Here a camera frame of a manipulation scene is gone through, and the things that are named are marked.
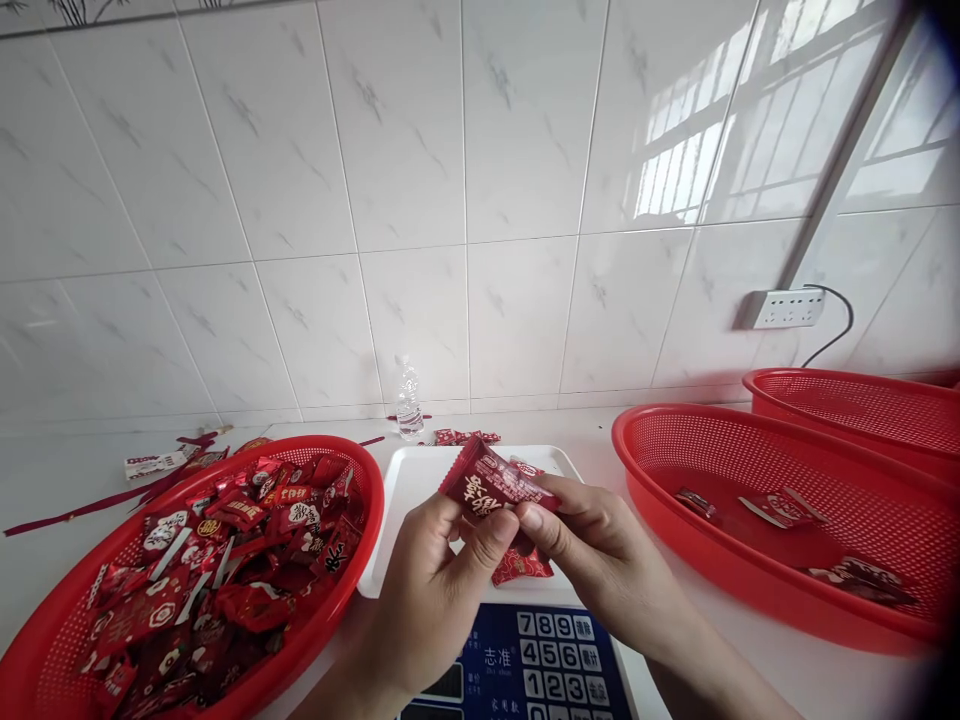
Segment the red ribbon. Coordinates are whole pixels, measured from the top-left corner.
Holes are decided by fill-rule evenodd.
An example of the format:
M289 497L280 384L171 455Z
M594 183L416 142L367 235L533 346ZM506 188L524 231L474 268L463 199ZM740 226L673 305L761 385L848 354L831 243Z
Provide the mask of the red ribbon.
M194 453L194 455L196 455L197 453L201 453L213 445L214 438L217 437L217 434L218 433L216 432L209 432L206 435L201 435L198 438L177 438L177 442L184 443L186 445L197 446L197 451ZM160 497L163 493L180 482L182 479L181 475L183 474L183 469L189 464L190 463L188 461L186 464L181 465L169 475L162 477L159 480L155 480L148 485L133 488L132 490L125 490L124 492L117 493L116 495L110 495L102 500L92 502L89 505L84 505L83 507L71 510L70 512L63 513L63 515L57 515L56 517L45 518L44 520L34 520L33 522L24 523L23 525L17 525L16 527L4 530L3 534L7 537L12 537L13 535L20 535L22 533L30 532L31 530L37 530L42 527L48 527L50 525L56 525L57 523L67 522L75 517L89 515L90 513L95 513L98 510L105 510L108 507L119 505L120 503L131 500L138 495L142 495L143 497L140 498L140 502L138 502L136 507L133 508L133 510L136 510L142 505Z

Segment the plastic water bottle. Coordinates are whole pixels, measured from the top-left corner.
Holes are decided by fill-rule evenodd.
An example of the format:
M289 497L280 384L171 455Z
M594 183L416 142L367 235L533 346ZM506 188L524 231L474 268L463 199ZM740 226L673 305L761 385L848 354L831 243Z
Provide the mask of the plastic water bottle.
M410 364L409 355L397 355L397 367L400 370L400 387L397 392L397 426L400 437L414 440L423 432L423 415L420 401L417 399L417 387L420 378Z

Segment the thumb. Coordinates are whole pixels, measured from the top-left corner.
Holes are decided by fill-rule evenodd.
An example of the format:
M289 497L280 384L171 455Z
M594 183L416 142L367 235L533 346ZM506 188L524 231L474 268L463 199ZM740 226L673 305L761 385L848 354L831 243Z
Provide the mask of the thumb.
M519 526L515 514L509 510L497 510L474 528L463 549L445 571L455 582L482 591L510 549Z
M517 508L520 528L560 566L571 580L591 572L595 551L571 532L560 518L540 505L523 503Z

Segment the red mesh basket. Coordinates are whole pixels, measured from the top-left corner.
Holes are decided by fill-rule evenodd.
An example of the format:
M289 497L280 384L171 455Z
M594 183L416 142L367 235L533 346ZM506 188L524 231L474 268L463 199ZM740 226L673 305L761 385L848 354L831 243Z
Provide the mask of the red mesh basket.
M614 423L613 443L651 529L731 595L861 650L909 654L940 640L957 589L957 489L822 433L716 407L633 408ZM800 529L779 530L747 511L744 527L764 528L758 533L764 542L752 546L678 502L673 495L684 486L714 503L721 516L742 507L735 490L729 497L731 487L763 494L786 486L830 522L794 535ZM781 548L767 540L767 526L791 552L811 541L816 553L819 538L889 567L915 581L909 592L919 603L884 607L801 573L771 557Z
M33 613L0 661L0 697L8 717L101 717L93 700L102 681L75 672L90 630L87 593L106 562L139 562L144 515L238 472L260 457L302 464L317 453L334 453L350 461L364 500L363 537L352 562L330 596L300 630L287 637L283 649L248 672L204 720L249 718L275 700L296 680L330 640L346 610L364 566L370 559L383 521L383 480L373 457L349 440L325 435L277 440L221 460L172 488L117 528L60 581Z
M753 412L883 453L960 485L960 393L833 370L755 370Z

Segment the electrical outlet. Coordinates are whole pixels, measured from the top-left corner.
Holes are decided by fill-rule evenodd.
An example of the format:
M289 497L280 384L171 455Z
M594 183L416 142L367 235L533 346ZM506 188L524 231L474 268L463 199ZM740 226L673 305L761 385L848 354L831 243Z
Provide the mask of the electrical outlet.
M819 288L758 290L750 294L743 327L775 330L816 325L823 313L825 295Z

